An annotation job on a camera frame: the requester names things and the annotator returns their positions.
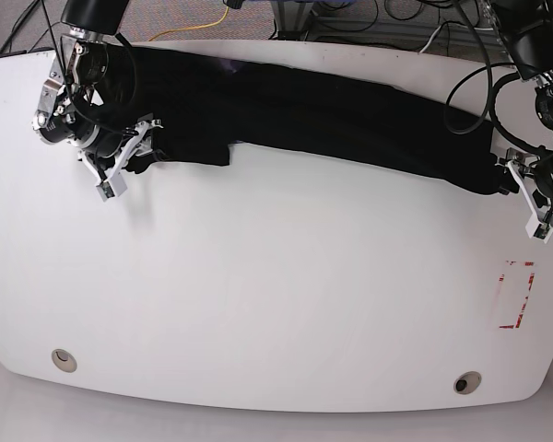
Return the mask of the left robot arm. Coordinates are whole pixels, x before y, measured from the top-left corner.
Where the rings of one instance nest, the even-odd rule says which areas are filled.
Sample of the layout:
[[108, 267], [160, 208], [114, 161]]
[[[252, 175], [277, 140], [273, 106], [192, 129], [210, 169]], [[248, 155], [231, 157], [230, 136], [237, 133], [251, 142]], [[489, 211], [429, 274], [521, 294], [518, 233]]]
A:
[[553, 135], [553, 1], [486, 1], [488, 23], [505, 49], [513, 72], [494, 78], [495, 64], [481, 52], [487, 76], [486, 103], [479, 119], [468, 128], [451, 127], [453, 134], [472, 133], [485, 122], [511, 144], [504, 157], [483, 154], [480, 161], [446, 168], [451, 184], [479, 194], [521, 192], [531, 217], [526, 231], [547, 240], [553, 233], [553, 148], [531, 145], [507, 130], [496, 107], [500, 91], [515, 81], [535, 82], [535, 114]]

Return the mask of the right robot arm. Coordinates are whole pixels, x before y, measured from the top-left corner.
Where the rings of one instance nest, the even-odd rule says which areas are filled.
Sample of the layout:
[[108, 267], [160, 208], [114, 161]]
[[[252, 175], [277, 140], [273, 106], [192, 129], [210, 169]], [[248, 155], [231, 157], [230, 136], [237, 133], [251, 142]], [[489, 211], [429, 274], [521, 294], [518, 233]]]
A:
[[137, 67], [133, 46], [118, 32], [127, 6], [125, 1], [65, 4], [62, 21], [69, 31], [52, 39], [55, 57], [32, 120], [44, 143], [76, 148], [104, 199], [125, 191], [123, 169], [133, 157], [152, 153], [152, 133], [162, 126], [151, 114], [130, 115], [138, 98], [137, 74], [120, 97], [105, 87], [105, 76], [118, 64], [104, 37], [119, 41], [131, 67]]

